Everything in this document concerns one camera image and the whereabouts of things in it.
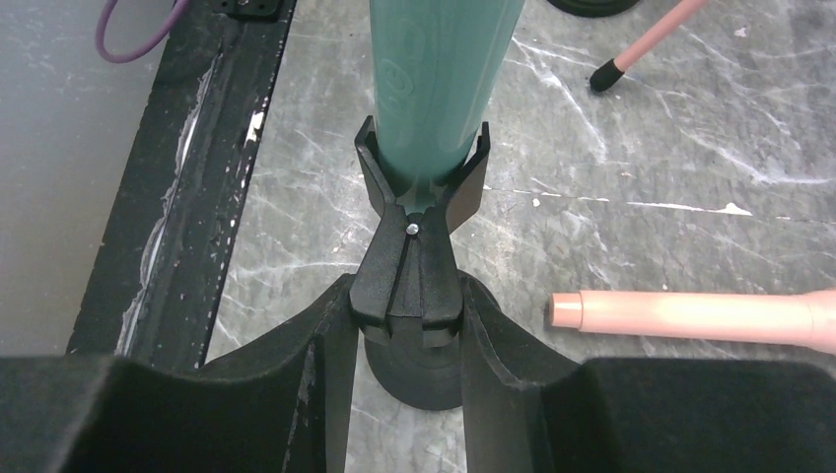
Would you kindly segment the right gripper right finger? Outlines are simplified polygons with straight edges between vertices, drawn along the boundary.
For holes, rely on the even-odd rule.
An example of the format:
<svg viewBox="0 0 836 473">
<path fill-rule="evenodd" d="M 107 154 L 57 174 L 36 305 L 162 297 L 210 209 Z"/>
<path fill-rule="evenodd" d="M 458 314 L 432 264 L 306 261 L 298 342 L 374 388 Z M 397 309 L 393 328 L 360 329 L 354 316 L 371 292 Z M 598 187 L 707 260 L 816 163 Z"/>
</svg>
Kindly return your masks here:
<svg viewBox="0 0 836 473">
<path fill-rule="evenodd" d="M 835 381 L 785 361 L 575 363 L 460 280 L 471 472 L 831 472 Z"/>
</svg>

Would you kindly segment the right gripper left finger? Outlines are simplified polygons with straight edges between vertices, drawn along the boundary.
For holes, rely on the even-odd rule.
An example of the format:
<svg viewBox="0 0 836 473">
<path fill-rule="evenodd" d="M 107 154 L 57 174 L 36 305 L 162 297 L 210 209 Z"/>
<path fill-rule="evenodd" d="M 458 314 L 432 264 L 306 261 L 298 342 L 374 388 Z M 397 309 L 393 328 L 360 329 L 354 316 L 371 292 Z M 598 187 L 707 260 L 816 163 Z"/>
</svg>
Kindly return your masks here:
<svg viewBox="0 0 836 473">
<path fill-rule="evenodd" d="M 5 358 L 5 472 L 341 472 L 358 331 L 352 277 L 185 373 L 116 356 Z"/>
</svg>

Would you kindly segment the black mic stand with clip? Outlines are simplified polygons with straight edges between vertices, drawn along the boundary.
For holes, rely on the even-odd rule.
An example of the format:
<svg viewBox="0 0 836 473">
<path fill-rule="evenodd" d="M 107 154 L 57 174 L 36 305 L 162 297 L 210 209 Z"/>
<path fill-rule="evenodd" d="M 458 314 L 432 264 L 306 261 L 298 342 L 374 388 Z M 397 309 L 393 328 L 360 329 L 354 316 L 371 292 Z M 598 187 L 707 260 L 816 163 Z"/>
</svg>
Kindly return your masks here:
<svg viewBox="0 0 836 473">
<path fill-rule="evenodd" d="M 367 117 L 354 146 L 380 222 L 349 290 L 378 383 L 417 409 L 461 405 L 459 330 L 464 298 L 451 234 L 479 209 L 491 150 L 482 123 L 475 153 L 424 211 L 400 205 L 378 162 L 375 121 Z"/>
</svg>

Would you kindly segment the green toy microphone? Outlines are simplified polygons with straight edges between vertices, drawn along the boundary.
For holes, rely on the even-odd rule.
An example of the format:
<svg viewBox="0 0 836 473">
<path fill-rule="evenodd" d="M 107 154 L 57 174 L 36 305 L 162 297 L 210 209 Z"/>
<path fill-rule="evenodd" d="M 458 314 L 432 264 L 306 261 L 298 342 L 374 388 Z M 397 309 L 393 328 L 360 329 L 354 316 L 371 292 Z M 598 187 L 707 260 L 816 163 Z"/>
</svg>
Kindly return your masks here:
<svg viewBox="0 0 836 473">
<path fill-rule="evenodd" d="M 380 166 L 408 212 L 432 206 L 467 159 L 522 9 L 371 2 Z"/>
</svg>

